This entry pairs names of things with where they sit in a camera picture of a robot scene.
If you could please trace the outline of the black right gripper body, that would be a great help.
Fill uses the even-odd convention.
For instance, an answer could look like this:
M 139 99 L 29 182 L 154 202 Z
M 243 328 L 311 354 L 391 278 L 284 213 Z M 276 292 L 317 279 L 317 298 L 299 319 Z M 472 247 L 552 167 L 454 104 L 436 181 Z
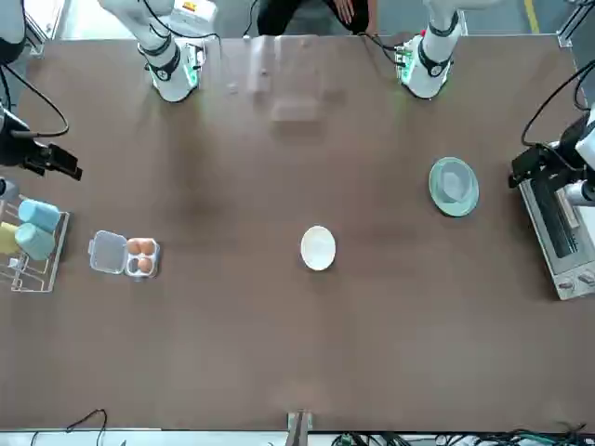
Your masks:
M 1 131 L 1 165 L 20 167 L 43 176 L 50 169 L 49 151 L 37 143 L 24 128 L 9 128 Z

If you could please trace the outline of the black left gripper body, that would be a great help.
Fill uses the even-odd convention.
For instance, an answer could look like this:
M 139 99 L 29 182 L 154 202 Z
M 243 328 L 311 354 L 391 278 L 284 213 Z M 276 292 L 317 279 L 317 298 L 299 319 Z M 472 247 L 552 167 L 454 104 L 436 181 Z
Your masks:
M 544 144 L 544 181 L 548 186 L 566 186 L 584 179 L 584 160 L 576 150 L 577 139 L 563 138 Z

